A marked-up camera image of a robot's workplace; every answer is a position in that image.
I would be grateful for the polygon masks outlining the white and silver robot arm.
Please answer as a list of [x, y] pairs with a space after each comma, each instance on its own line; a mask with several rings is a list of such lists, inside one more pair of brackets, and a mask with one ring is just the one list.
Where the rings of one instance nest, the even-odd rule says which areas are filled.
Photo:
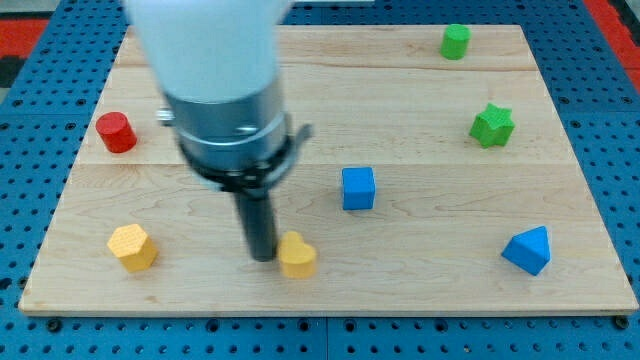
[[263, 197], [307, 135], [290, 133], [276, 26], [290, 0], [126, 0], [169, 106], [163, 121], [201, 178]]

